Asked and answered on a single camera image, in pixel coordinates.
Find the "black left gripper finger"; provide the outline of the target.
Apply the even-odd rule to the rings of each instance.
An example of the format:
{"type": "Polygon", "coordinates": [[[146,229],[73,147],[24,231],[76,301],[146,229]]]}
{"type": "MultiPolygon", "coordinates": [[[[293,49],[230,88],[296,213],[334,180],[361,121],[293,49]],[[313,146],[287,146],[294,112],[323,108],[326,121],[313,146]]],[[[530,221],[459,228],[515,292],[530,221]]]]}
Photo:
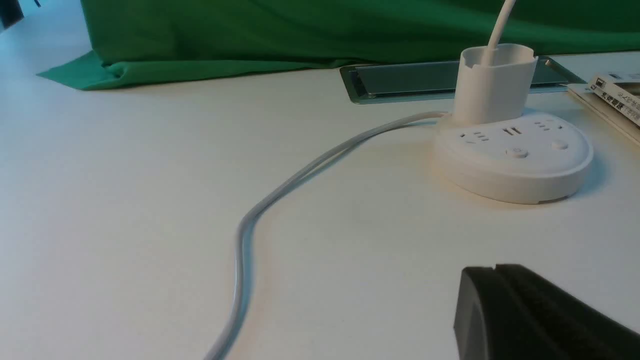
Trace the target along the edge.
{"type": "Polygon", "coordinates": [[[467,266],[454,317],[461,360],[637,360],[640,336],[521,264],[467,266]]]}

